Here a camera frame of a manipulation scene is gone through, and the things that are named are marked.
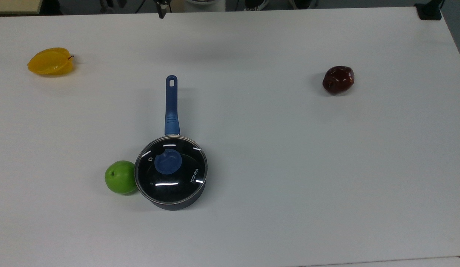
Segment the white table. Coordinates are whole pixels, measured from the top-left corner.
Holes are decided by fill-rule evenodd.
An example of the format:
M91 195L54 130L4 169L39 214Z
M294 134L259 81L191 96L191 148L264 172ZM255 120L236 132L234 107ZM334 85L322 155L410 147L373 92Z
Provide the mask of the white table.
M341 264L337 265L337 267L460 267L460 258L446 257L421 260L395 260L382 262L353 263Z
M76 70L27 62L65 47ZM355 71L343 96L325 71ZM104 172L181 132L208 156L182 211ZM414 7L0 17L0 266L258 266L460 256L460 56Z

